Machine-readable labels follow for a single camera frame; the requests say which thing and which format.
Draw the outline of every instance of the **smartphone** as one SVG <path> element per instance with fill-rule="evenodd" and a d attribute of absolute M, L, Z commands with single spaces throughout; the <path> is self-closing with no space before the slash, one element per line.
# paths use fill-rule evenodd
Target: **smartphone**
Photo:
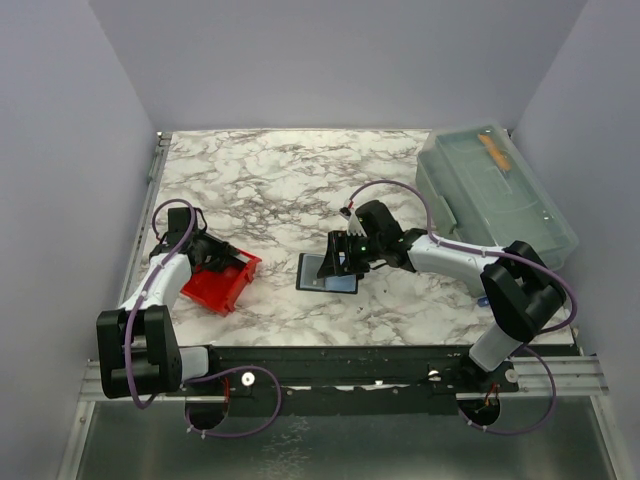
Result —
<path fill-rule="evenodd" d="M 296 290 L 309 292 L 358 293 L 358 279 L 355 275 L 343 277 L 318 278 L 318 270 L 324 261 L 324 255 L 301 253 L 298 259 Z"/>

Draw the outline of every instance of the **metal frame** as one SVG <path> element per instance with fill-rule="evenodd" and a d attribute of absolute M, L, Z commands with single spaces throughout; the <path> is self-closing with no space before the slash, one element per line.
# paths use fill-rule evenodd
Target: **metal frame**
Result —
<path fill-rule="evenodd" d="M 120 293 L 120 302 L 130 293 L 133 280 L 140 268 L 142 247 L 146 241 L 149 217 L 155 204 L 160 178 L 169 150 L 171 134 L 159 133 L 159 142 L 149 170 L 149 188 L 145 205 L 138 224 L 138 238 L 133 246 L 127 276 Z M 603 436 L 606 451 L 615 475 L 620 480 L 636 478 L 622 434 L 618 428 L 609 389 L 597 357 L 544 357 L 554 375 L 559 396 L 588 396 L 591 398 L 596 419 Z M 502 398 L 546 397 L 550 394 L 550 386 L 546 371 L 535 358 L 516 358 L 514 369 L 518 375 L 519 392 L 502 393 Z M 458 394 L 458 399 L 477 398 L 479 394 Z M 74 417 L 69 440 L 58 473 L 58 480 L 75 480 L 77 478 L 84 445 L 87 440 L 95 402 L 107 401 L 100 384 L 99 363 L 89 361 L 82 381 L 80 398 Z M 171 402 L 222 402 L 223 397 L 187 397 L 159 395 L 156 401 Z M 130 401 L 128 398 L 113 401 Z"/>

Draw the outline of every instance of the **white marble surface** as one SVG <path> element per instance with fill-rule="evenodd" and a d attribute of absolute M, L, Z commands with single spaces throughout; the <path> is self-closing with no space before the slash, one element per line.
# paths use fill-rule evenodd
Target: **white marble surface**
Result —
<path fill-rule="evenodd" d="M 180 345 L 470 344 L 493 321 L 465 286 L 435 274 L 382 268 L 358 295 L 295 289 L 298 255 L 324 253 L 326 234 L 363 183 L 414 184 L 427 131 L 247 130 L 173 135 L 157 204 L 184 198 L 204 210 L 209 229 L 262 258 L 237 309 L 219 316 L 180 296 L 172 311 Z M 391 186 L 370 188 L 404 229 L 424 227 L 420 202 Z M 160 215 L 163 230 L 166 215 Z M 155 239 L 148 235 L 145 259 Z M 146 269 L 144 261 L 142 271 Z M 538 343 L 572 343 L 568 330 Z"/>

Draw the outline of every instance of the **metal floor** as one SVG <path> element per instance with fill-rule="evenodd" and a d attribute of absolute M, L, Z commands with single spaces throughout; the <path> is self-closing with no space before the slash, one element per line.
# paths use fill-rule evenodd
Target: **metal floor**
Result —
<path fill-rule="evenodd" d="M 496 426 L 540 418 L 547 399 L 503 400 Z M 141 412 L 98 402 L 78 478 L 154 480 L 609 480 L 614 479 L 589 398 L 559 398 L 553 419 L 519 437 L 495 437 L 459 417 L 281 417 L 246 439 L 186 433 L 182 402 Z M 260 419 L 230 419 L 227 429 Z"/>

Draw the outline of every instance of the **screw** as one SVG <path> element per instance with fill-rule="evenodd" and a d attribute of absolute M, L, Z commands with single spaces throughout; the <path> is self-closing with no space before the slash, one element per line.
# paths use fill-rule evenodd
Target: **screw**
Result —
<path fill-rule="evenodd" d="M 518 372 L 516 372 L 513 368 L 510 368 L 506 372 L 504 372 L 504 378 L 507 379 L 509 383 L 517 383 L 518 381 Z"/>

